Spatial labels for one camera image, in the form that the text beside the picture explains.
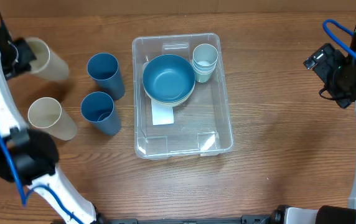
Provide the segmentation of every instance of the cup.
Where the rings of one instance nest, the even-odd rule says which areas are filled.
[[[109,53],[98,53],[88,61],[88,74],[96,84],[110,94],[112,99],[118,100],[125,94],[118,61]]]
[[[27,113],[30,124],[61,140],[71,140],[77,134],[77,125],[60,103],[43,97],[31,104]]]
[[[193,51],[193,64],[199,68],[210,69],[217,61],[218,51],[210,44],[200,44]]]
[[[100,91],[90,93],[81,103],[83,117],[101,132],[113,136],[121,129],[121,121],[110,95]]]
[[[207,82],[211,75],[213,74],[215,67],[213,67],[212,69],[210,69],[209,71],[200,71],[197,67],[193,67],[193,69],[195,70],[195,75],[196,75],[196,81],[198,81],[199,83],[205,83]]]
[[[68,65],[48,45],[36,37],[26,38],[26,42],[37,60],[30,62],[32,75],[46,80],[66,80]]]

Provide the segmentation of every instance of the dark blue cup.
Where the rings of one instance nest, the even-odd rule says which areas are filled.
[[[107,135],[115,135],[121,129],[115,103],[107,93],[97,91],[86,96],[81,103],[81,114]]]
[[[112,99],[118,100],[124,96],[124,83],[115,56],[109,53],[92,56],[87,65],[87,72]]]

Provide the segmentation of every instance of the stacked cup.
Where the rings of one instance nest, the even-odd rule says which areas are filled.
[[[210,44],[200,44],[193,51],[193,69],[196,81],[207,82],[217,66],[218,51]]]

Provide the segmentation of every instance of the clear plastic bin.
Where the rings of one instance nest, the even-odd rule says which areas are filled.
[[[153,125],[151,99],[143,87],[144,67],[159,55],[175,54],[192,60],[199,44],[218,50],[217,67],[205,83],[195,84],[189,99],[173,108],[174,123]],[[217,34],[138,37],[133,41],[135,151],[144,159],[200,154],[212,156],[233,149],[227,88]]]

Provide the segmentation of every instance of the blue cable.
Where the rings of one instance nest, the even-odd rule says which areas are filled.
[[[337,21],[333,19],[327,19],[323,22],[323,29],[325,30],[326,34],[334,41],[336,42],[340,47],[342,47],[346,52],[348,52],[349,55],[351,55],[354,59],[356,59],[356,53],[351,50],[348,46],[346,46],[340,39],[338,39],[330,30],[327,28],[327,24],[332,23],[341,30],[345,31],[351,36],[354,36],[354,33],[351,30],[348,30],[345,28],[343,25],[339,24]]]
[[[8,166],[9,168],[11,169],[11,172],[12,172],[12,176],[15,180],[15,183],[16,183],[16,187],[17,187],[17,190],[19,192],[19,195],[21,196],[21,200],[22,200],[22,204],[23,206],[26,206],[27,204],[27,199],[29,198],[29,196],[34,192],[34,189],[37,189],[37,188],[42,188],[42,189],[45,189],[47,190],[53,197],[54,199],[56,200],[56,202],[58,203],[59,207],[67,214],[69,215],[72,219],[74,219],[78,224],[84,224],[83,222],[81,222],[80,219],[78,219],[72,212],[69,212],[63,205],[63,203],[60,201],[58,195],[51,189],[49,188],[48,186],[45,186],[45,185],[38,185],[38,186],[35,186],[34,188],[30,189],[27,194],[24,193],[24,189],[23,189],[23,185],[22,185],[22,182],[19,178],[19,174],[17,173],[16,171],[16,167],[15,167],[15,164],[14,164],[14,161],[12,160],[12,157],[8,151],[8,148],[7,146],[5,145],[5,142],[4,140],[2,139],[1,137],[1,134],[0,134],[0,148],[2,150],[2,153],[5,155],[5,159],[8,163]]]

